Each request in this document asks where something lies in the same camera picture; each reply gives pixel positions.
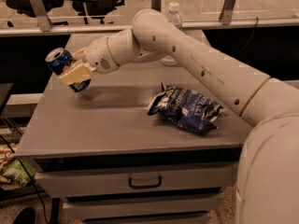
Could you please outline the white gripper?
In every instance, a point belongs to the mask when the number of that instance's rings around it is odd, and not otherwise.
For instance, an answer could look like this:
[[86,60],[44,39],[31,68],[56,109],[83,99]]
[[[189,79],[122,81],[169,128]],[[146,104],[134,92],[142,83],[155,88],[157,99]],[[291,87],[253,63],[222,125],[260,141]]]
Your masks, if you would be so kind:
[[65,66],[58,76],[61,83],[72,85],[90,79],[96,70],[100,74],[108,74],[120,67],[114,62],[107,45],[107,36],[94,40],[87,48],[81,48],[72,53],[77,60],[86,60],[86,63],[73,63]]

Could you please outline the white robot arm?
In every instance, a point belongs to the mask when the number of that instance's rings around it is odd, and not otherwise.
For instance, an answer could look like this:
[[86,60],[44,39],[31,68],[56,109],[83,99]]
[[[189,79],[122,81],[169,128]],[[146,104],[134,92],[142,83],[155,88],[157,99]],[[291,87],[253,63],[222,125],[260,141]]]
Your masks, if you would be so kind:
[[252,126],[242,148],[235,224],[299,224],[299,90],[182,33],[160,12],[139,11],[131,28],[75,52],[59,76],[71,85],[164,53]]

